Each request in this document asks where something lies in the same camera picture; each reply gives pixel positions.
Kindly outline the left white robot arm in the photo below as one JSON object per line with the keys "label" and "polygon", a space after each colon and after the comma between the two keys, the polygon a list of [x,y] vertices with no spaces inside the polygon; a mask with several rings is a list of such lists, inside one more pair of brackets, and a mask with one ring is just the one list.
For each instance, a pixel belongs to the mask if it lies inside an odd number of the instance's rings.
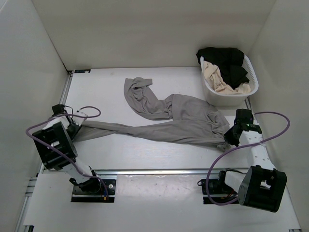
{"label": "left white robot arm", "polygon": [[63,104],[52,107],[53,114],[45,122],[45,126],[29,135],[35,143],[44,167],[48,170],[63,171],[70,175],[70,182],[81,191],[98,193],[102,184],[95,171],[83,165],[77,159],[77,150],[73,144],[74,138],[89,116],[80,110],[67,112],[71,109]]}

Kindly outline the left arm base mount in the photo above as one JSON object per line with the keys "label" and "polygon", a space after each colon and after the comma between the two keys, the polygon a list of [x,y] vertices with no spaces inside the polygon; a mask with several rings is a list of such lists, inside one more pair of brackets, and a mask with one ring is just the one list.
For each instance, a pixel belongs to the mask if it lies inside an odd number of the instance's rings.
{"label": "left arm base mount", "polygon": [[114,203],[116,192],[116,179],[104,178],[104,187],[99,181],[86,181],[81,184],[74,183],[71,195],[72,203]]}

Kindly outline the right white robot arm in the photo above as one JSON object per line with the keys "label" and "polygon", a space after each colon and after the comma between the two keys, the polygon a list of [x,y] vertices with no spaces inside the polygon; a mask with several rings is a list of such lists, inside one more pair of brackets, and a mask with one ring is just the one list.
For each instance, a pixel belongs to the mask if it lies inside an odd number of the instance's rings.
{"label": "right white robot arm", "polygon": [[217,188],[222,193],[233,190],[238,195],[240,205],[257,208],[269,212],[277,212],[284,194],[287,176],[278,171],[266,155],[262,145],[262,130],[253,122],[253,114],[249,109],[238,109],[234,125],[224,134],[230,145],[256,146],[250,148],[248,154],[249,169],[241,173],[232,169],[219,172]]}

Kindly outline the grey trousers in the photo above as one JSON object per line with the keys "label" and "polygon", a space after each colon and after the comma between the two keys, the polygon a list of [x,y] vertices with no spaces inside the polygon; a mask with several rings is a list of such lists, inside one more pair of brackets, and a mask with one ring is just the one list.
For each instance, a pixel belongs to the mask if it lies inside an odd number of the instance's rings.
{"label": "grey trousers", "polygon": [[74,141],[121,134],[158,142],[215,147],[221,151],[230,148],[224,139],[230,125],[217,108],[204,100],[181,94],[171,94],[159,100],[150,85],[151,79],[127,78],[124,97],[136,114],[156,121],[156,124],[133,127],[86,120]]}

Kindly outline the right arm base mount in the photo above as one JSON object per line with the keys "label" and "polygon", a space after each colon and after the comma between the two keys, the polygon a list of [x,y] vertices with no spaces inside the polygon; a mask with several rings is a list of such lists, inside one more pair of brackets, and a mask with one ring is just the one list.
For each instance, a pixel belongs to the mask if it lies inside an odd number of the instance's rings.
{"label": "right arm base mount", "polygon": [[197,185],[202,188],[203,200],[225,205],[232,201],[248,206],[248,190],[251,173],[236,169],[223,169],[216,179],[201,179]]}

